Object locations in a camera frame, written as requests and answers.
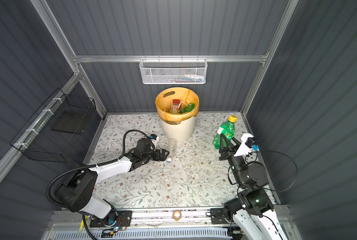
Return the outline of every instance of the red food package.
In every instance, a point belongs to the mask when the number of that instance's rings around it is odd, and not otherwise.
[[[171,113],[177,114],[180,111],[181,101],[179,99],[173,99],[171,104]]]

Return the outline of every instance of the blue connector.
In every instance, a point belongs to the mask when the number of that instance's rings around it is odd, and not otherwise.
[[[258,150],[260,150],[260,148],[256,144],[253,145],[252,148],[255,152],[258,152]]]

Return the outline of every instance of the floral patterned mat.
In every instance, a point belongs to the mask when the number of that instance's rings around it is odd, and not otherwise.
[[[241,137],[247,130],[240,113],[198,113],[192,137],[177,144],[176,160],[172,163],[150,161],[134,171],[110,177],[95,186],[94,194],[116,208],[224,204],[236,196],[236,186],[230,185],[227,178],[229,164],[218,159],[219,153],[212,142],[217,128],[230,114],[238,117],[235,136]],[[90,164],[118,157],[122,151],[123,134],[130,129],[158,135],[157,149],[167,145],[157,114],[109,115]],[[135,147],[141,137],[138,132],[130,132],[126,137],[126,151]],[[268,195],[274,203],[270,192]]]

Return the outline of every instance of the bottle label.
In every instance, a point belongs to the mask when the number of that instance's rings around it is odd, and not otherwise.
[[[219,127],[219,128],[217,129],[217,134],[221,134],[221,133],[223,133],[223,130],[224,130],[224,128]]]

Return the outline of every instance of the black wire basket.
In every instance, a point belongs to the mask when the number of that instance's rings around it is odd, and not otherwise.
[[[26,137],[11,146],[34,161],[69,162],[75,147],[96,109],[91,98],[63,94],[31,129],[22,128]]]

